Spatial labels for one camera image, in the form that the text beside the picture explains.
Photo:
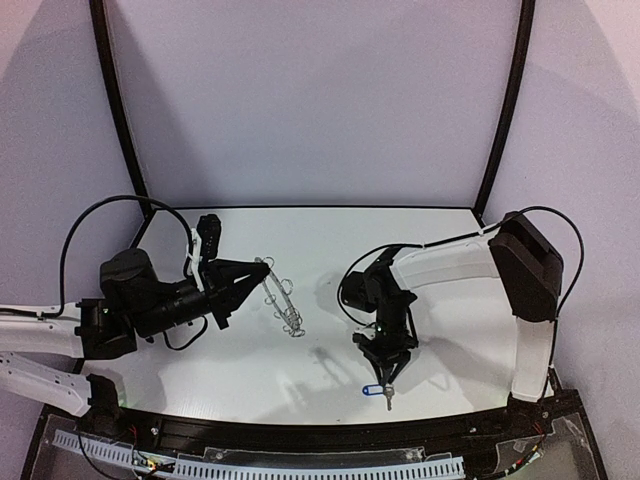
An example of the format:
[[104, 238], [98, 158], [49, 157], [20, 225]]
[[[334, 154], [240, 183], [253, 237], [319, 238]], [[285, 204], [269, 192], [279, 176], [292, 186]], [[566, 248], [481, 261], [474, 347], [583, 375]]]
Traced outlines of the blue tag key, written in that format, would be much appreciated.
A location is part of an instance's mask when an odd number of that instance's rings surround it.
[[367, 397], [382, 396], [386, 402], [386, 409], [391, 411], [393, 408], [393, 397], [395, 389], [393, 385], [370, 384], [365, 385], [361, 389], [362, 394]]

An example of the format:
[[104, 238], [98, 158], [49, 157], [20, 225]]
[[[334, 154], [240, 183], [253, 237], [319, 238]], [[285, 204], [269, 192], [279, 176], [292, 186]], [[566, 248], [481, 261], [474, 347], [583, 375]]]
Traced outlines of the metal ring disc with keyrings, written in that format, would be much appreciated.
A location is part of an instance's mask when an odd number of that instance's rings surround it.
[[275, 260], [272, 257], [255, 257], [256, 263], [267, 265], [267, 276], [261, 285], [265, 293], [264, 303], [273, 308], [273, 316], [283, 322], [282, 330], [291, 338], [303, 337], [306, 331], [303, 328], [303, 319], [291, 300], [293, 282], [288, 279], [280, 279], [274, 272]]

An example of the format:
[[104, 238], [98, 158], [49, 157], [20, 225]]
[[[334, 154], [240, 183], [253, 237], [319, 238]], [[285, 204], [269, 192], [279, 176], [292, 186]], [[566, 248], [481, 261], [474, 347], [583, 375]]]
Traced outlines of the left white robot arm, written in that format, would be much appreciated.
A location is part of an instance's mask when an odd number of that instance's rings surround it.
[[60, 312], [1, 310], [3, 389], [87, 420], [122, 415], [115, 384], [90, 374], [64, 373], [24, 358], [25, 353], [84, 360], [114, 360], [133, 353], [140, 339], [165, 335], [193, 322], [220, 329], [271, 272], [263, 261], [207, 260], [195, 274], [161, 281], [148, 254], [127, 249], [100, 267], [102, 297], [63, 306]]

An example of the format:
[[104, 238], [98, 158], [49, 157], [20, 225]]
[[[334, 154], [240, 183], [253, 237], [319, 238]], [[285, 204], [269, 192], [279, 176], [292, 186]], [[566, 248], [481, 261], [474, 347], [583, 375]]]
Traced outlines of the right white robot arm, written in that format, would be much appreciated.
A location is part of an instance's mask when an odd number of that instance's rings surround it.
[[362, 271], [349, 268], [337, 291], [341, 308], [375, 317], [371, 335], [352, 336], [376, 378], [366, 393], [389, 396], [418, 347], [411, 306], [420, 288], [491, 278], [500, 280], [517, 324], [510, 395], [529, 403], [544, 396], [564, 261], [523, 214], [510, 213], [490, 227], [432, 244], [394, 243], [373, 252], [376, 259]]

